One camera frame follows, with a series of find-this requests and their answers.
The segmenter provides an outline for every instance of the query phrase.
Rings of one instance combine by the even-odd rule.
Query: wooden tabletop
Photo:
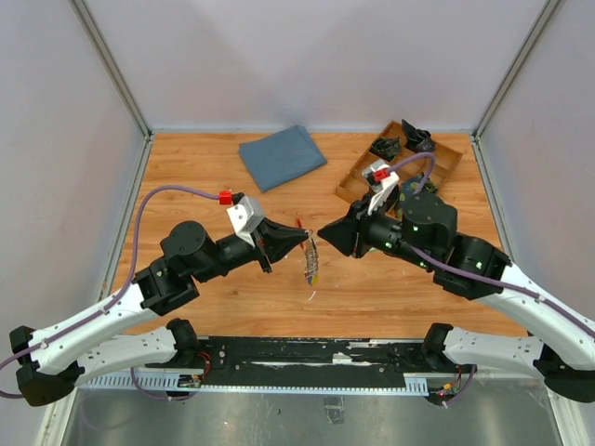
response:
[[[218,193],[232,189],[257,197],[271,220],[317,230],[344,216],[349,205],[334,193],[336,184],[376,135],[313,134],[328,164],[274,190],[260,193],[238,154],[240,142],[262,134],[158,135],[140,188],[139,201],[164,184],[181,184]],[[458,209],[458,229],[498,245],[492,214],[466,134],[434,135],[463,152],[460,164],[440,190]],[[161,192],[144,212],[137,270],[162,255],[159,242],[180,221],[199,221],[216,240],[232,233],[225,207],[184,192]],[[117,272],[120,286],[130,267],[131,229]],[[422,269],[371,253],[362,259],[342,256],[318,241],[320,279],[304,280],[299,248],[265,274],[257,262],[225,277],[198,283],[200,297],[167,316],[135,327],[142,333],[174,318],[191,321],[200,335],[278,335],[334,337],[424,337],[433,322],[496,335],[524,335],[522,327],[477,302],[450,295]]]

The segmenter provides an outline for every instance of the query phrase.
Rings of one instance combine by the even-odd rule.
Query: gray wall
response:
[[[471,129],[544,0],[88,0],[150,125]]]
[[[518,263],[595,319],[595,3],[565,2],[482,138]],[[595,441],[595,406],[589,405]]]
[[[0,14],[0,356],[98,296],[141,137],[67,1]],[[16,391],[9,366],[0,388]],[[0,400],[2,444],[31,445],[45,408]]]

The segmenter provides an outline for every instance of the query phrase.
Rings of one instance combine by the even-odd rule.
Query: metal base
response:
[[[532,379],[474,380],[450,409],[421,397],[223,392],[170,403],[117,390],[79,391],[75,407],[65,446],[562,445],[548,393]],[[95,428],[132,420],[101,432],[83,416]]]

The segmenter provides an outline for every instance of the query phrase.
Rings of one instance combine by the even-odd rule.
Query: brown tray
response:
[[[401,146],[403,147],[401,152],[392,160],[390,160],[390,162],[387,162],[387,164],[396,164],[402,159],[408,158],[414,154],[412,151],[405,148],[405,142],[407,142],[407,138],[401,129],[401,125],[396,121],[391,121],[379,136],[383,138],[398,137],[401,141]],[[380,159],[379,156],[370,151],[371,149],[372,146],[370,146],[364,152],[364,154],[359,160],[357,160],[347,175],[344,176],[343,179],[341,179],[341,181],[338,183],[337,187],[335,188],[336,196],[345,200],[346,202],[351,203],[355,200],[359,200],[362,198],[362,195],[369,191],[368,184],[364,177],[362,177],[362,170],[364,170],[374,161]],[[434,155],[436,155],[436,165],[434,166],[434,170],[430,175],[430,180],[434,183],[434,185],[436,185],[438,188],[438,193],[440,193],[441,186],[455,170],[456,165],[463,156],[463,153],[436,142],[436,151],[434,152]],[[429,162],[430,160],[420,159],[413,161],[410,164],[404,165],[401,169],[399,169],[399,172],[397,172],[399,175],[399,184],[411,177],[414,177],[420,172],[425,171]]]

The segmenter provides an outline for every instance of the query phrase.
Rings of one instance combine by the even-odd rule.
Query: folded blue towel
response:
[[[242,143],[240,156],[262,192],[326,164],[326,158],[302,125]]]

